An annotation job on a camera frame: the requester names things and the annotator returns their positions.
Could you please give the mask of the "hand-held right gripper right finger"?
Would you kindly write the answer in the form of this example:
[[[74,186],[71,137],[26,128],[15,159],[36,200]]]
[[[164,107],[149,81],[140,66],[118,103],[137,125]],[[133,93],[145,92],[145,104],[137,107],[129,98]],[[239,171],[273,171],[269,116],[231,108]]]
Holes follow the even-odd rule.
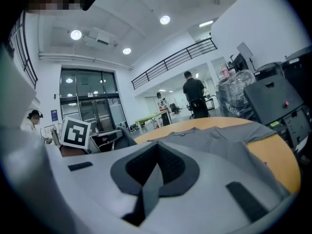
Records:
[[[193,158],[163,142],[157,143],[157,164],[163,179],[163,186],[158,190],[160,197],[184,195],[200,175],[199,165]]]

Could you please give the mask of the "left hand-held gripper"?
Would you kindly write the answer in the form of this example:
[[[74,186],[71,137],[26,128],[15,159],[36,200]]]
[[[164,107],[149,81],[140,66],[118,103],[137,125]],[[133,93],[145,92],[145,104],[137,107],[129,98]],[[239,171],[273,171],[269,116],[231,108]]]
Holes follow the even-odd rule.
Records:
[[[91,123],[71,117],[64,119],[59,136],[59,150],[62,155],[88,155],[100,153],[91,130]]]

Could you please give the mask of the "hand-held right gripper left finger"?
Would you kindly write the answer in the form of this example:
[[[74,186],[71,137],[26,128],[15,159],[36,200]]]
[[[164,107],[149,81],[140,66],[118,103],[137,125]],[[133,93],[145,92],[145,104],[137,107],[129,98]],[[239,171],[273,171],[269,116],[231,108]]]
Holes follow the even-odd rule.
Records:
[[[112,180],[121,192],[138,196],[158,161],[158,144],[151,142],[118,159],[111,167]]]

